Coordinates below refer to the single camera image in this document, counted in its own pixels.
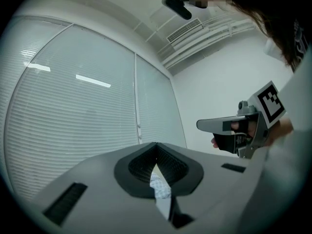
cloth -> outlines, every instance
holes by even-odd
[[[171,198],[171,188],[156,173],[151,175],[150,187],[155,191],[155,198]]]

ceiling vent grille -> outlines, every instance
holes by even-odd
[[[185,24],[178,30],[174,31],[171,35],[167,37],[167,40],[169,41],[169,43],[172,43],[175,40],[177,40],[179,37],[181,37],[182,35],[186,34],[187,32],[196,28],[199,25],[201,25],[201,21],[198,18],[196,18],[193,21]]]

white wall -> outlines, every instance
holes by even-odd
[[[292,71],[284,63],[266,55],[266,38],[260,32],[242,33],[218,52],[174,76],[175,94],[187,148],[229,155],[214,149],[213,135],[196,128],[199,119],[235,116],[238,103],[272,80],[280,90]]]
[[[51,17],[89,28],[136,52],[166,76],[172,77],[151,46],[138,34],[115,18],[91,7],[66,0],[28,0],[16,12],[16,16]]]

black slot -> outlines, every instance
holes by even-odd
[[[246,167],[243,166],[236,166],[236,165],[232,165],[232,164],[223,164],[221,167],[225,168],[225,169],[229,169],[232,171],[236,171],[239,173],[243,173],[246,169]]]
[[[76,205],[87,186],[73,183],[43,214],[57,225],[61,225]]]

ceiling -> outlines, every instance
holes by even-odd
[[[163,6],[161,0],[70,0],[102,11],[139,34],[158,54],[160,61],[168,59],[176,49],[167,37],[189,21],[177,16],[176,13]],[[201,23],[215,18],[230,15],[231,22],[245,19],[233,11],[208,7],[199,9],[186,5],[192,13],[192,19],[198,18]]]

